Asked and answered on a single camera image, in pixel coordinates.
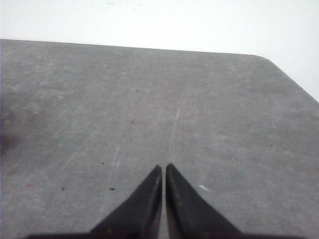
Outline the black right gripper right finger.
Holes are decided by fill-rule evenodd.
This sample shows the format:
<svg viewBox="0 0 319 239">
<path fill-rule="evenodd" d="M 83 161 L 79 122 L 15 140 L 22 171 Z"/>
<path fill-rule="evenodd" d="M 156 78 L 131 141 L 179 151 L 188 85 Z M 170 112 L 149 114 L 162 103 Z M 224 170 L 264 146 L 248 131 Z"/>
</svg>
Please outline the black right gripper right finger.
<svg viewBox="0 0 319 239">
<path fill-rule="evenodd" d="M 228 239 L 241 231 L 208 204 L 170 163 L 165 171 L 165 200 L 171 239 Z"/>
</svg>

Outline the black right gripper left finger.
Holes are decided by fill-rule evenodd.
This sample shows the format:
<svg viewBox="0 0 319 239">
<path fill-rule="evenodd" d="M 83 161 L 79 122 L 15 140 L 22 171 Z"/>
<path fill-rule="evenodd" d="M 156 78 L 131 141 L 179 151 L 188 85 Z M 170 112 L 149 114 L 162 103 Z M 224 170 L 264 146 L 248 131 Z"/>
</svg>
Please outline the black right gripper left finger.
<svg viewBox="0 0 319 239">
<path fill-rule="evenodd" d="M 162 170 L 147 175 L 130 197 L 100 221 L 90 234 L 102 239 L 157 239 L 162 206 Z"/>
</svg>

